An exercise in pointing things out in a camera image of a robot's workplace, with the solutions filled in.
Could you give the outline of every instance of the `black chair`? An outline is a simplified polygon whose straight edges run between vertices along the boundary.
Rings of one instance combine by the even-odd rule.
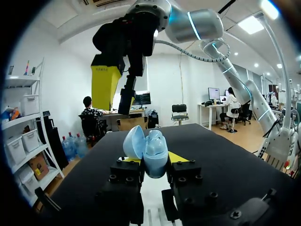
[[[178,121],[179,125],[182,125],[182,121],[188,120],[187,107],[186,105],[172,105],[172,121]],[[174,113],[185,113],[185,115],[174,115]]]
[[[79,115],[81,126],[87,138],[87,142],[98,142],[107,132],[106,120],[101,120],[101,125],[98,120],[92,115]]]
[[[249,125],[251,125],[251,122],[247,119],[250,114],[249,106],[250,106],[249,103],[246,103],[241,106],[242,112],[241,112],[241,114],[239,114],[239,118],[243,122],[244,125],[246,125],[246,121],[249,122]]]
[[[239,113],[239,108],[233,108],[231,109],[231,113],[233,114],[238,114]],[[237,133],[237,130],[234,129],[234,125],[235,125],[235,119],[237,118],[232,118],[232,126],[231,129],[228,130],[229,133]]]

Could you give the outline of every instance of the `yellow tape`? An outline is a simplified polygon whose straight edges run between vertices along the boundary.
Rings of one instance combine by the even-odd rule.
[[[35,169],[37,175],[39,176],[41,174],[40,170],[39,169]]]
[[[172,153],[172,152],[168,152],[168,155],[169,155],[169,159],[170,159],[171,163],[178,162],[178,161],[182,161],[182,162],[189,161],[189,160],[184,159],[183,157],[180,157],[177,154]],[[130,159],[130,158],[127,158],[124,161],[134,161],[134,162],[138,162],[140,164],[140,160],[135,160],[135,159]]]

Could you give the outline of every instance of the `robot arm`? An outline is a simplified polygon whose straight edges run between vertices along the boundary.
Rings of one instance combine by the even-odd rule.
[[[277,124],[277,118],[255,83],[248,80],[244,84],[230,60],[218,51],[221,46],[218,38],[223,35],[223,26],[219,16],[209,9],[185,12],[173,1],[138,0],[124,17],[101,26],[93,37],[95,47],[102,52],[95,56],[91,65],[93,105],[110,110],[118,79],[124,70],[123,57],[128,55],[129,75],[120,93],[119,113],[129,113],[135,97],[136,76],[142,76],[144,57],[152,55],[157,34],[162,30],[175,43],[202,40],[200,46],[203,51],[211,58],[219,59],[216,62],[238,101],[241,104],[252,101],[253,112],[267,134],[258,156],[262,157],[266,152],[272,156],[271,164],[277,162],[279,168],[291,167],[298,134]]]
[[[143,75],[144,57],[152,55],[162,30],[176,43],[215,39],[223,34],[222,22],[213,10],[185,12],[172,0],[136,1],[124,17],[104,24],[93,37],[95,47],[101,51],[91,65],[93,107],[111,109],[125,67],[123,57],[128,56],[129,75],[120,92],[118,113],[129,113],[135,98],[136,77]]]
[[[218,51],[218,43],[208,45],[208,41],[203,40],[201,49],[210,57],[221,57]],[[261,125],[266,135],[263,144],[258,151],[258,157],[262,158],[264,153],[268,154],[267,162],[275,168],[282,170],[283,167],[289,169],[294,164],[295,155],[298,153],[298,133],[288,128],[281,128],[277,123],[273,111],[263,98],[261,92],[252,80],[245,84],[240,80],[239,74],[233,67],[229,59],[217,62],[220,70],[229,82],[238,101],[243,105],[251,100],[255,117]]]

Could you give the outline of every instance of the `storage bin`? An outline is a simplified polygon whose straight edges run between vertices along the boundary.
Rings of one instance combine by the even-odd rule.
[[[23,195],[23,197],[26,200],[29,201],[31,193],[29,193],[29,191],[27,190],[27,188],[24,185],[22,185],[22,182],[21,182],[20,178],[15,176],[15,182],[17,183],[18,188],[19,188],[21,194]]]
[[[36,177],[33,174],[32,169],[29,165],[24,165],[21,169],[18,170],[18,176],[22,182],[31,193],[35,195],[34,190],[40,186]]]
[[[21,100],[22,116],[39,113],[39,95],[24,95]]]
[[[23,159],[25,159],[26,154],[22,144],[22,136],[12,137],[7,142],[7,149],[10,156],[8,159],[12,159],[15,164],[19,164]]]
[[[28,152],[39,147],[39,139],[37,129],[33,129],[27,133],[22,134],[22,142],[24,149]]]

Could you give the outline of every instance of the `black mat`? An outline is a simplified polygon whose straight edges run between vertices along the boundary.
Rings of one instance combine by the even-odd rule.
[[[270,188],[277,190],[281,200],[293,185],[286,174],[198,124],[160,130],[170,151],[201,162],[203,184],[218,192],[228,205],[237,207],[252,197],[263,197]],[[107,180],[110,166],[124,156],[122,144],[127,133],[109,133],[100,140],[62,181],[52,199],[61,207],[78,208],[74,210],[75,216],[99,215],[95,193]]]

